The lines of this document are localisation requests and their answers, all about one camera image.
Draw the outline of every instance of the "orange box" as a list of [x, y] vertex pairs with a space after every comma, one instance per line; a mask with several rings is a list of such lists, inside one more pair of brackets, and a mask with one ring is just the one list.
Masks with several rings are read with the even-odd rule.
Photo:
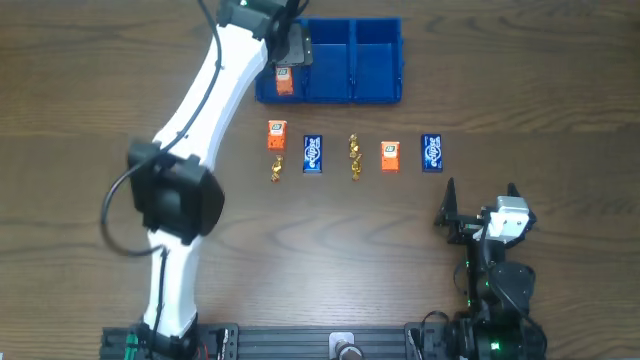
[[382, 171], [400, 171], [400, 142], [383, 141], [380, 145], [382, 155]]
[[284, 151], [287, 147], [287, 122], [284, 120], [269, 120], [269, 134], [267, 135], [267, 149]]
[[293, 71], [290, 67], [276, 67], [276, 90], [278, 95], [293, 95]]

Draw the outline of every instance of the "wooden table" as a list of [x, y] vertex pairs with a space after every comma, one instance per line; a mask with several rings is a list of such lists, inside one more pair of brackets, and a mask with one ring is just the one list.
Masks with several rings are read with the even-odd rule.
[[[513, 181], [537, 213], [508, 257], [537, 271], [532, 315], [550, 359], [640, 356], [640, 5], [312, 0], [306, 13], [402, 17], [404, 99], [265, 106], [249, 90], [218, 156], [227, 202], [202, 249], [201, 320], [401, 325], [464, 310], [451, 281], [464, 249], [431, 224], [453, 176], [461, 212]], [[97, 358], [102, 327], [142, 314], [149, 260], [105, 249], [98, 208], [129, 141], [151, 139], [177, 108], [210, 36], [195, 1], [0, 4], [6, 358]], [[278, 185], [270, 119], [290, 124]], [[421, 173], [426, 132], [443, 134], [443, 174]], [[324, 135], [322, 176], [301, 173], [308, 133]], [[381, 140], [403, 144], [400, 174], [381, 174]], [[145, 246], [127, 189], [111, 219], [120, 239]]]

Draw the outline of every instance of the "gold candy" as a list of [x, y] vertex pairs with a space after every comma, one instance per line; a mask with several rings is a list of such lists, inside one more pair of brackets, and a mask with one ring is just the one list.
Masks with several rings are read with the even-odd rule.
[[351, 171], [353, 171], [353, 181], [360, 180], [360, 173], [362, 172], [362, 165], [360, 164], [360, 158], [362, 154], [358, 154], [356, 159], [351, 164]]
[[358, 156], [358, 151], [360, 151], [360, 145], [358, 144], [358, 137], [356, 134], [352, 134], [349, 136], [349, 157], [355, 159]]
[[273, 175], [271, 175], [272, 182], [280, 181], [280, 172], [282, 171], [282, 155], [276, 155], [276, 162], [271, 166], [271, 170], [273, 171]]

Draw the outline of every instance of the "divided container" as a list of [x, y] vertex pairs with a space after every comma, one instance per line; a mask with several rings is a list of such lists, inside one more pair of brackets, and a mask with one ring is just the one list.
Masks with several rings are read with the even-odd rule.
[[311, 34], [313, 64], [293, 68], [294, 93], [279, 96], [275, 69], [256, 79], [262, 103], [391, 104], [402, 99], [402, 22], [298, 19]]

